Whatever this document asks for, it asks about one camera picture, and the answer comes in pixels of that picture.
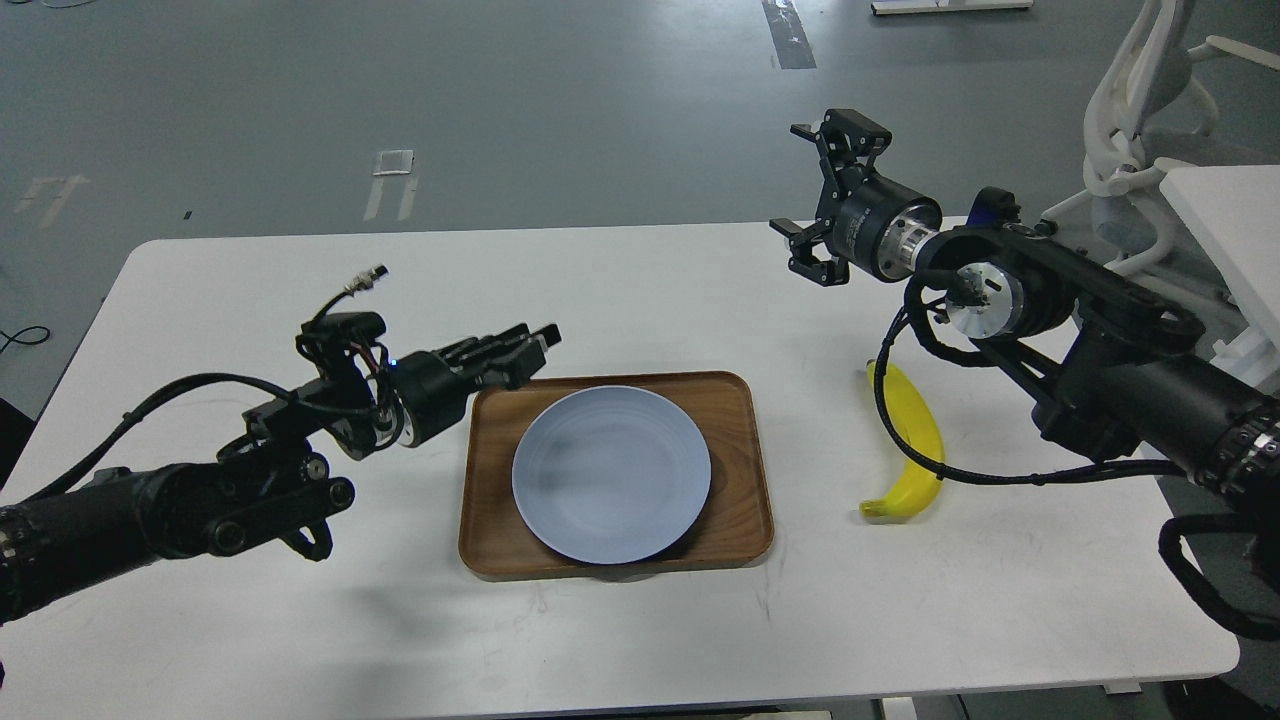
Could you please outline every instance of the concrete floor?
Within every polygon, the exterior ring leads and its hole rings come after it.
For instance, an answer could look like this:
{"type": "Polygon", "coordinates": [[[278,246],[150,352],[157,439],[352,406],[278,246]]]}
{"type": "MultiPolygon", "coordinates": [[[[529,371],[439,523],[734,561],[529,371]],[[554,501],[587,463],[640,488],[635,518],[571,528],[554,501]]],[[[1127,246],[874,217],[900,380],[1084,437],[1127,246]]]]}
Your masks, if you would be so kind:
{"type": "MultiPolygon", "coordinates": [[[[831,106],[893,131],[878,167],[950,214],[998,184],[1034,217],[1078,190],[1084,105],[1140,6],[873,18],[863,0],[799,3],[813,69],[780,69],[756,0],[0,4],[0,329],[52,329],[0,355],[0,397],[38,415],[148,240],[804,218],[820,182],[787,126],[831,106]],[[393,179],[366,220],[390,149],[417,154],[412,213],[398,219],[393,179]],[[22,206],[38,178],[72,177],[87,182],[22,206]]],[[[1188,38],[1280,50],[1274,0],[1199,5],[1188,38]]],[[[1280,78],[1229,63],[1201,77],[1222,137],[1280,154],[1280,78]]],[[[1239,683],[1280,703],[1260,652],[1245,647],[1239,683]]],[[[1167,717],[1157,694],[970,711],[1167,717]]]]}

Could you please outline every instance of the banana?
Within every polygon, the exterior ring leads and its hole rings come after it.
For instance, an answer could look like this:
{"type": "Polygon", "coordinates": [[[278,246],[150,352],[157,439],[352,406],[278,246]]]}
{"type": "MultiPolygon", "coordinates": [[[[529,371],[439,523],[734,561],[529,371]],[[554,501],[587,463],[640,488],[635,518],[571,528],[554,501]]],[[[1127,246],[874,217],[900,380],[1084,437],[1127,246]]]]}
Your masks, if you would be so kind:
{"type": "MultiPolygon", "coordinates": [[[[867,364],[867,379],[874,383],[876,363],[867,364]]],[[[884,373],[884,404],[899,434],[927,457],[942,461],[942,434],[933,421],[928,405],[919,391],[906,379],[902,370],[890,365],[884,373]]],[[[933,473],[908,460],[902,474],[879,500],[865,500],[859,505],[867,518],[909,518],[924,510],[942,488],[933,473]]]]}

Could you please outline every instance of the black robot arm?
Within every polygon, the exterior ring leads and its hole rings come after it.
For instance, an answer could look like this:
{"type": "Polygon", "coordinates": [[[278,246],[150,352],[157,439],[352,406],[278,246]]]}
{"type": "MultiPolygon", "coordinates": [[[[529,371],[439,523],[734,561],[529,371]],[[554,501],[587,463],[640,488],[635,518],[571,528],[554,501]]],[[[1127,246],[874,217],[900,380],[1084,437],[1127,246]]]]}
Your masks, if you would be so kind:
{"type": "Polygon", "coordinates": [[[1190,311],[1023,225],[1010,192],[983,190],[968,222],[941,232],[937,202],[876,169],[892,140],[888,131],[854,110],[833,109],[817,131],[794,126],[792,132],[817,146],[824,184],[812,225],[771,222],[787,238],[791,270],[838,284],[852,263],[882,282],[908,279],[874,378],[881,418],[899,447],[940,477],[979,484],[1185,474],[1233,514],[1172,519],[1161,533],[1162,557],[1220,624],[1244,637],[1280,639],[1280,621],[1228,605],[1180,544],[1188,534],[1254,534],[1254,566],[1280,593],[1280,400],[1194,356],[1204,327],[1190,311]],[[818,245],[831,259],[814,255],[818,245]],[[929,290],[943,295],[925,301],[929,290]],[[1061,360],[1021,342],[1073,314],[1079,334],[1061,360]],[[936,322],[950,323],[973,350],[942,343],[936,322]],[[915,452],[893,430],[882,391],[888,348],[906,328],[948,363],[1000,368],[1036,401],[1032,420],[1041,437],[1094,465],[998,477],[915,452]],[[1115,460],[1142,441],[1170,461],[1115,460]]]}
{"type": "Polygon", "coordinates": [[[302,325],[296,346],[316,379],[292,391],[220,373],[169,383],[64,475],[0,507],[0,624],[159,559],[232,556],[280,539],[324,560],[333,550],[325,519],[349,507],[356,491],[347,478],[330,477],[308,436],[328,432],[356,460],[397,441],[417,446],[461,420],[471,393],[527,383],[559,342],[556,325],[530,332],[521,324],[394,361],[378,342],[387,329],[378,314],[329,314],[384,274],[358,275],[302,325]],[[215,382],[251,384],[275,400],[243,414],[246,433],[214,462],[100,470],[72,489],[148,413],[215,382]]]}

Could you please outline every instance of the brown tray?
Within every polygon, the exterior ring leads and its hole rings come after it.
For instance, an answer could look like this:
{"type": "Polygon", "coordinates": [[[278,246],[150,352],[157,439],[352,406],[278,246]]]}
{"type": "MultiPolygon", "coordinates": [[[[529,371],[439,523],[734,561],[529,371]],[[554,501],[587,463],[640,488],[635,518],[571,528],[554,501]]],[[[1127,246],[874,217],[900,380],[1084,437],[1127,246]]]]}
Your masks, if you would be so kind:
{"type": "Polygon", "coordinates": [[[678,405],[712,457],[710,493],[689,532],[658,555],[621,568],[627,574],[737,568],[763,555],[773,542],[773,514],[751,391],[733,373],[671,373],[534,380],[477,395],[458,532],[467,568],[490,580],[618,573],[617,565],[579,562],[543,544],[525,527],[511,492],[516,446],[534,418],[566,395],[604,384],[640,387],[678,405]]]}

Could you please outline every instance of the plate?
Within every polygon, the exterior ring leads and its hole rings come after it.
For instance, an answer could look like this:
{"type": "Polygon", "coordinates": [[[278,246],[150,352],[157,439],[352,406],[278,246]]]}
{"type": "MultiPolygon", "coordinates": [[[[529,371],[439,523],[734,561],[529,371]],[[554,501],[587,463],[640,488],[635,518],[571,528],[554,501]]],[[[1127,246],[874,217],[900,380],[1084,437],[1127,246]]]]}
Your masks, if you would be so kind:
{"type": "Polygon", "coordinates": [[[698,425],[666,397],[627,386],[581,389],[534,419],[511,489],[525,525],[582,562],[655,555],[689,530],[712,484],[698,425]]]}

